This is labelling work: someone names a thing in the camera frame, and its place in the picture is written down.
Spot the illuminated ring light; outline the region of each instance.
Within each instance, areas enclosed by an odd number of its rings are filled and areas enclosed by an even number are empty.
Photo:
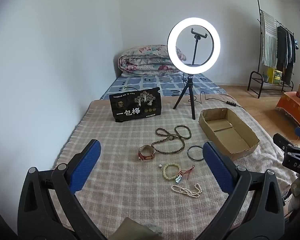
[[[179,34],[187,27],[191,25],[199,25],[203,28],[205,28],[211,36],[212,39],[212,54],[208,58],[206,62],[204,62],[200,66],[196,67],[190,67],[185,65],[181,62],[181,60],[178,58],[177,52],[176,52],[176,44],[177,44],[177,38]],[[219,54],[220,54],[220,38],[218,35],[217,30],[207,22],[206,20],[203,20],[201,18],[187,18],[183,21],[177,23],[173,29],[171,30],[169,37],[168,37],[168,54],[170,57],[170,60],[172,63],[182,72],[185,72],[187,74],[199,74],[202,72],[207,71],[209,68],[211,68],[215,62],[217,61]]]

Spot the blue checkered bed sheet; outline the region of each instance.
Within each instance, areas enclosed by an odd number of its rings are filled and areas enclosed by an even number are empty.
[[[182,77],[183,73],[141,77],[120,76],[109,87],[101,99],[109,100],[109,95],[111,94],[155,87],[160,87],[162,97],[178,96],[184,88]],[[218,87],[209,78],[205,77],[203,74],[197,74],[193,76],[193,94],[200,95],[201,91],[204,91],[206,94],[226,94],[224,89]]]

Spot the orange cloth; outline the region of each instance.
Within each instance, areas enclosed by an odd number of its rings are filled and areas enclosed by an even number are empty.
[[[284,93],[276,107],[284,109],[300,125],[300,98],[297,97],[296,92]]]

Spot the tripod head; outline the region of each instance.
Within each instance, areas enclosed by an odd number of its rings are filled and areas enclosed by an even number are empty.
[[[201,38],[206,39],[207,36],[208,36],[207,33],[206,33],[205,35],[202,35],[202,34],[200,34],[200,33],[194,32],[194,31],[193,31],[193,28],[191,28],[191,33],[194,34],[194,38],[195,38],[196,40],[201,40]]]

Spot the striped towel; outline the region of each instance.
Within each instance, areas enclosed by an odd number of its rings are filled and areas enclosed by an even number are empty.
[[[262,45],[263,54],[262,62],[268,67],[277,67],[277,21],[264,11],[261,12],[261,29],[262,29]]]

